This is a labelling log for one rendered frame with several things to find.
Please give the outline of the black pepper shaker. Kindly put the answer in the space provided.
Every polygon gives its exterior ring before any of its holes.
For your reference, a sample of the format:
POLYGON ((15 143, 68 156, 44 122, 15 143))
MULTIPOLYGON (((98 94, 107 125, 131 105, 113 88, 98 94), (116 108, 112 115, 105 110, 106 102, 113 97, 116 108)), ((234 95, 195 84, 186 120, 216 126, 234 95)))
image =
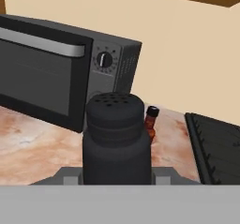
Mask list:
POLYGON ((82 139, 83 182, 87 185, 149 185, 151 144, 143 101, 132 94, 106 93, 86 106, 82 139))

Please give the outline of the black stove hob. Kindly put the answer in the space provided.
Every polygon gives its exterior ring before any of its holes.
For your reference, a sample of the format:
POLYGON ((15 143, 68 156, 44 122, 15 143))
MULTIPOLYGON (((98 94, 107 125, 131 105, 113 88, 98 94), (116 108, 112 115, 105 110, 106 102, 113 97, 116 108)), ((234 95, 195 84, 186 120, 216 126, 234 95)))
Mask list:
POLYGON ((190 112, 185 119, 201 183, 240 186, 240 126, 190 112))

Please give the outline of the black toaster oven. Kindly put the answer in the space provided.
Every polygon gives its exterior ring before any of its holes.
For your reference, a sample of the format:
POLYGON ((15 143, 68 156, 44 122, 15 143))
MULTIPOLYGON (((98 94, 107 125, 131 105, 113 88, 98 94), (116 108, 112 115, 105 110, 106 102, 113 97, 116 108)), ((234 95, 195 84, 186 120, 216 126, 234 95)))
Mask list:
POLYGON ((14 15, 7 16, 12 19, 53 27, 93 39, 86 103, 91 97, 101 93, 120 92, 128 94, 130 92, 142 47, 140 41, 103 34, 59 22, 14 15), (109 52, 112 55, 112 65, 110 67, 100 67, 98 65, 97 56, 100 52, 109 52))

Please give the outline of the orange sauce bottle black cap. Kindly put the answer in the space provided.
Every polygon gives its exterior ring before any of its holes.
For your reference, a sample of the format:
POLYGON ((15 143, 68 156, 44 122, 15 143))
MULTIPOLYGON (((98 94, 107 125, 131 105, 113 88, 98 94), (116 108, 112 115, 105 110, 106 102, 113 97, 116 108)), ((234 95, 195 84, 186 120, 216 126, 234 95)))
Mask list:
POLYGON ((154 129, 154 125, 157 120, 158 114, 159 114, 159 108, 156 106, 149 106, 146 110, 144 126, 150 137, 150 142, 152 142, 156 136, 156 131, 154 129))

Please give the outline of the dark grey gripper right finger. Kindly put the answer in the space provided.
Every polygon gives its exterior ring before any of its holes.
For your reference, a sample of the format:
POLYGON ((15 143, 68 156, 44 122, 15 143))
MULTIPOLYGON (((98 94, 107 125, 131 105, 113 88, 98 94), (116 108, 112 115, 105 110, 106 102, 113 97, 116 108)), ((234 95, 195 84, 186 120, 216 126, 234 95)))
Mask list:
POLYGON ((157 186, 188 186, 199 185, 200 182, 181 176, 173 167, 153 167, 152 184, 157 186))

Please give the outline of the black toaster oven dial knob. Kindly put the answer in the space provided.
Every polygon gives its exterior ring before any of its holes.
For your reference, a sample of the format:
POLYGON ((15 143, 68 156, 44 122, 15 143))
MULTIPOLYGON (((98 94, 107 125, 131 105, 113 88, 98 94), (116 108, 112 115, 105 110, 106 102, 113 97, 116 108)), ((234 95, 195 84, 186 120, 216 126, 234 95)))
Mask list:
POLYGON ((110 67, 113 63, 113 57, 109 52, 100 52, 97 55, 97 64, 100 67, 110 67))

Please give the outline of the black toaster oven door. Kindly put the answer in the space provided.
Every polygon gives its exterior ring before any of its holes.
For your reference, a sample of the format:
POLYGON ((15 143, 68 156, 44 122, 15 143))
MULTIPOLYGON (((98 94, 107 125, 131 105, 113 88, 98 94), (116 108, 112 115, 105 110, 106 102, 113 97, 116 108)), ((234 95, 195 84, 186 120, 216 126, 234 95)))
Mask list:
POLYGON ((67 57, 0 39, 0 106, 81 132, 93 39, 7 15, 0 27, 84 46, 83 57, 67 57))

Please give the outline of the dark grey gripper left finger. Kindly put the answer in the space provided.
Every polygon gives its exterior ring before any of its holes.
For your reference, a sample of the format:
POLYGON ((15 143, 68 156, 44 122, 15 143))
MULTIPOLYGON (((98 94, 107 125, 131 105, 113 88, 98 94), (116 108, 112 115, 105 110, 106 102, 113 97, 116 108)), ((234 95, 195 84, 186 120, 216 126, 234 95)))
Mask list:
POLYGON ((83 183, 81 167, 62 167, 54 176, 36 182, 36 185, 77 186, 83 183))

